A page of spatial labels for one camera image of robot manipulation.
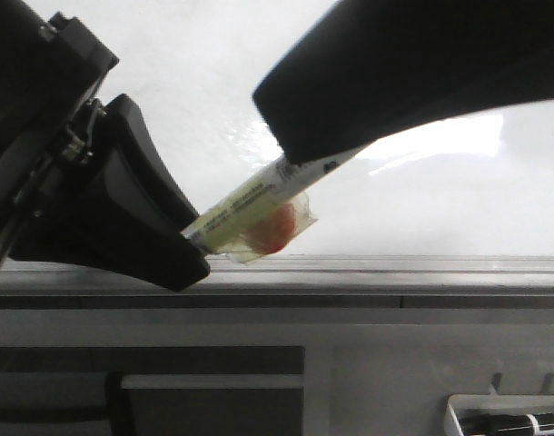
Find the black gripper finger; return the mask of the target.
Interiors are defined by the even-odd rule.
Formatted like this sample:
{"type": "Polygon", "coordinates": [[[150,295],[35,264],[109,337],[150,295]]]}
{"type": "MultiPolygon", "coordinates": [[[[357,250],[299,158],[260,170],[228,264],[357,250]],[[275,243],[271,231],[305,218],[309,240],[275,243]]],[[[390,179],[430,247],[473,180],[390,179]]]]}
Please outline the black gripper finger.
{"type": "Polygon", "coordinates": [[[252,98],[295,164],[552,100],[554,1],[341,1],[252,98]]]}
{"type": "Polygon", "coordinates": [[[72,127],[86,140],[82,155],[51,166],[11,259],[98,268],[175,292],[207,277],[203,254],[181,234],[198,213],[167,171],[138,104],[126,94],[89,104],[72,127]]]}

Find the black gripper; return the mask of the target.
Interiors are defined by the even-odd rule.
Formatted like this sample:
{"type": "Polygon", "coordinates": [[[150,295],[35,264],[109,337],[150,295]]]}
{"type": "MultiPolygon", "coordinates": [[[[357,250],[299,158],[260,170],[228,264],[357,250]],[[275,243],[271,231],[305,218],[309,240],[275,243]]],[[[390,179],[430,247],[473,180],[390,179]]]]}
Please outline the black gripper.
{"type": "Polygon", "coordinates": [[[82,155],[70,124],[118,62],[79,19],[44,20],[24,1],[0,1],[0,265],[40,213],[54,142],[82,155]]]}

